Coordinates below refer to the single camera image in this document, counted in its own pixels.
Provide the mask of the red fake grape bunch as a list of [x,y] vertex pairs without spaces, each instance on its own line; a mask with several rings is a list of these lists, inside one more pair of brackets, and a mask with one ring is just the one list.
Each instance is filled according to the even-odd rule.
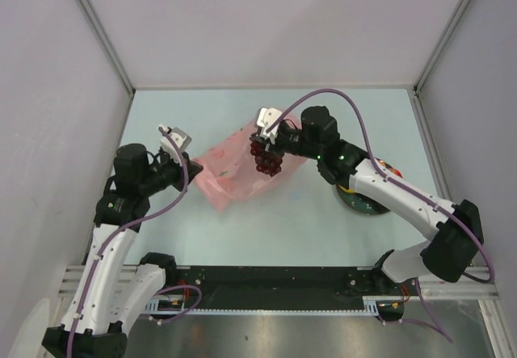
[[268,151],[267,144],[252,141],[250,143],[250,154],[254,157],[257,172],[274,177],[282,171],[284,153]]

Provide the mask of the pink plastic bag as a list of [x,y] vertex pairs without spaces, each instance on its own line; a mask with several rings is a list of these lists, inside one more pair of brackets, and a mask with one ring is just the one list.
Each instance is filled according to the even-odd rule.
[[286,154],[277,175],[257,171],[255,157],[250,153],[250,135],[256,131],[252,120],[194,159],[203,167],[194,183],[218,212],[231,202],[247,201],[278,187],[306,162],[305,158]]

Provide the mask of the red fake apple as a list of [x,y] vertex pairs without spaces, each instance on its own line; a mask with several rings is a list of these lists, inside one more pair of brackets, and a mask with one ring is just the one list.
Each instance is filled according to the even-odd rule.
[[390,170],[397,176],[403,178],[401,172],[398,170],[398,169],[395,169],[395,168],[390,168]]

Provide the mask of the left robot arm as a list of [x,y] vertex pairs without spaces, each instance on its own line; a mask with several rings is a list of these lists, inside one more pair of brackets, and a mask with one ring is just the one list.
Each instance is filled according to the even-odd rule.
[[174,187],[184,192],[203,170],[187,153],[177,159],[164,149],[150,154],[142,144],[121,146],[114,173],[95,210],[94,231],[82,277],[59,326],[49,327],[43,347],[55,357],[121,357],[128,335],[147,303],[159,291],[177,287],[172,255],[149,252],[128,286],[116,286],[124,260],[150,209],[151,196]]

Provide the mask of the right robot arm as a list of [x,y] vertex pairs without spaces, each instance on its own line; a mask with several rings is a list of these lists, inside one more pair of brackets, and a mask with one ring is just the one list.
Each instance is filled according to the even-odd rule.
[[320,176],[396,213],[409,222],[424,242],[387,251],[372,274],[374,288],[391,294],[409,278],[432,274],[449,283],[465,275],[482,242],[481,219],[475,204],[455,204],[413,187],[383,166],[368,151],[341,139],[336,119],[323,106],[308,107],[301,126],[292,128],[275,108],[258,110],[253,154],[274,158],[291,154],[313,159]]

